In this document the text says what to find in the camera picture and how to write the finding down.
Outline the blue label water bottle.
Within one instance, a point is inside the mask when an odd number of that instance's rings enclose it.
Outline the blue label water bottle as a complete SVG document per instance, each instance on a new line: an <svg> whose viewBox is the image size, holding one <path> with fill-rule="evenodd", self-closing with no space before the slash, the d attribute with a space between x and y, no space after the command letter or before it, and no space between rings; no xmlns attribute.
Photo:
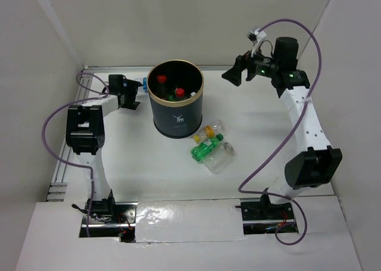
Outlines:
<svg viewBox="0 0 381 271"><path fill-rule="evenodd" d="M139 87L142 88L142 90L147 93L148 92L148 85L147 85L147 77L141 77L141 78L135 78L133 79L135 82L139 82Z"/></svg>

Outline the red cap drink bottle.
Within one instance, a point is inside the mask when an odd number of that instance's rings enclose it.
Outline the red cap drink bottle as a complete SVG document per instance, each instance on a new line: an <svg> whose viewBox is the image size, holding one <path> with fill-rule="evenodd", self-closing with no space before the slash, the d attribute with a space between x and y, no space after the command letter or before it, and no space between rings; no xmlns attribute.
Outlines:
<svg viewBox="0 0 381 271"><path fill-rule="evenodd" d="M167 76L159 75L157 76L157 95L160 99L167 99Z"/></svg>

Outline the red label water bottle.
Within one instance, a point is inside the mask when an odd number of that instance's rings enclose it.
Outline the red label water bottle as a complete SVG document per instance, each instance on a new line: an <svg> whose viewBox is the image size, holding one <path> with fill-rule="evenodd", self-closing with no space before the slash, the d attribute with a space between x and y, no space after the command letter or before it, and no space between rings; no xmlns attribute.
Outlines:
<svg viewBox="0 0 381 271"><path fill-rule="evenodd" d="M187 94L183 88L176 88L174 93L175 93L175 100L176 101L183 101L183 100L189 99L193 96L193 92Z"/></svg>

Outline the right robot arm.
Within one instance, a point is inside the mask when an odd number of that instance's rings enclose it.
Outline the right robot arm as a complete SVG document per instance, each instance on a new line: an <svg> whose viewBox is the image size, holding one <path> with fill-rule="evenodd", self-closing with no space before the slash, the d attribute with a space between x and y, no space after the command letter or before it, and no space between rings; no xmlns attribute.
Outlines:
<svg viewBox="0 0 381 271"><path fill-rule="evenodd" d="M306 72L297 69L298 41L291 37L276 39L271 56L262 54L259 40L222 77L235 86L241 84L241 72L247 80L255 76L268 77L277 91L292 123L296 140L296 156L284 168L284 175L276 179L260 197L260 212L267 219L274 218L291 199L308 189L329 183L342 160L339 148L333 148L320 125L311 99L311 85Z"/></svg>

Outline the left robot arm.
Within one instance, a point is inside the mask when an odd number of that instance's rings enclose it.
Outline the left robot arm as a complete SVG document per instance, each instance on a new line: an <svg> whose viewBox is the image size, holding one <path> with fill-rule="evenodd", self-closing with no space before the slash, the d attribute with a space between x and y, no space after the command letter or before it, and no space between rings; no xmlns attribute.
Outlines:
<svg viewBox="0 0 381 271"><path fill-rule="evenodd" d="M115 220L118 209L102 162L104 118L120 108L136 110L140 104L136 100L140 87L147 91L145 77L131 80L122 74L111 74L95 99L68 107L65 141L85 169L88 199L84 213L105 223Z"/></svg>

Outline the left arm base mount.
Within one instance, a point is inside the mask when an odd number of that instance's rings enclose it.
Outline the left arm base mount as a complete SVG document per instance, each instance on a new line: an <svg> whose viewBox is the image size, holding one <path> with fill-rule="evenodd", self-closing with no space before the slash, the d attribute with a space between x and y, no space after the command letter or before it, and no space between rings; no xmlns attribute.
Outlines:
<svg viewBox="0 0 381 271"><path fill-rule="evenodd" d="M86 218L84 208L76 204L71 207L80 211L83 215L79 237L87 238L87 229L91 238L118 238L120 242L134 243L136 228L137 202L116 203L115 215L113 216L90 216Z"/></svg>

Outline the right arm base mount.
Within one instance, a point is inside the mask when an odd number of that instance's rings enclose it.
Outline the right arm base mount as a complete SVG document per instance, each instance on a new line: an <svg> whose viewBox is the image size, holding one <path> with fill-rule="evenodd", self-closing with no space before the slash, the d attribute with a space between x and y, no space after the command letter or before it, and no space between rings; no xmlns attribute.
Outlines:
<svg viewBox="0 0 381 271"><path fill-rule="evenodd" d="M279 233L298 232L291 203L274 205L265 195L241 200L235 208L241 212L245 235L275 233L278 228Z"/></svg>

